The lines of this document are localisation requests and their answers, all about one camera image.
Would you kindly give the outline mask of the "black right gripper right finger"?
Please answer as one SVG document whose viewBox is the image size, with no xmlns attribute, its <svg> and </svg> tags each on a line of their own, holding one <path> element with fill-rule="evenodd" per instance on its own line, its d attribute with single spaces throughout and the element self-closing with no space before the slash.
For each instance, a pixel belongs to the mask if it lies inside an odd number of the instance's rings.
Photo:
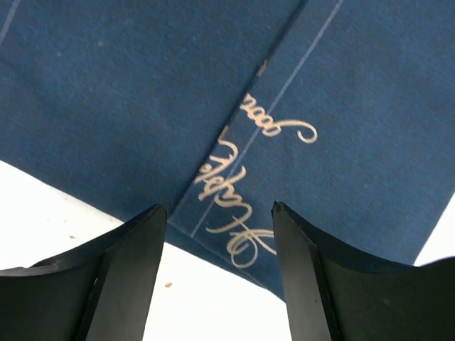
<svg viewBox="0 0 455 341">
<path fill-rule="evenodd" d="M 454 260 L 409 266 L 361 251 L 281 202 L 274 240 L 293 340 L 454 339 Z"/>
</svg>

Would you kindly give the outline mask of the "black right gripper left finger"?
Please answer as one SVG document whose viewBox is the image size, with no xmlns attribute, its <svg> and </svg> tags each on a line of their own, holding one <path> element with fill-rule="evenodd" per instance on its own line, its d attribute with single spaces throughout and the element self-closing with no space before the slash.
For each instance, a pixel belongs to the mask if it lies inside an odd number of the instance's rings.
<svg viewBox="0 0 455 341">
<path fill-rule="evenodd" d="M 1 271 L 1 340 L 142 340 L 166 218 L 154 205 L 74 249 Z"/>
</svg>

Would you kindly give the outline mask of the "dark blue cloth napkin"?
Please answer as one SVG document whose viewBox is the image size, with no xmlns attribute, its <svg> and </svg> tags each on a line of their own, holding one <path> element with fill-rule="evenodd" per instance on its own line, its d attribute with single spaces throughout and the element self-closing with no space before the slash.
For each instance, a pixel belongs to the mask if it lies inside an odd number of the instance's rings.
<svg viewBox="0 0 455 341">
<path fill-rule="evenodd" d="M 282 296 L 283 202 L 413 264 L 454 194 L 453 1 L 2 1 L 1 159 Z"/>
</svg>

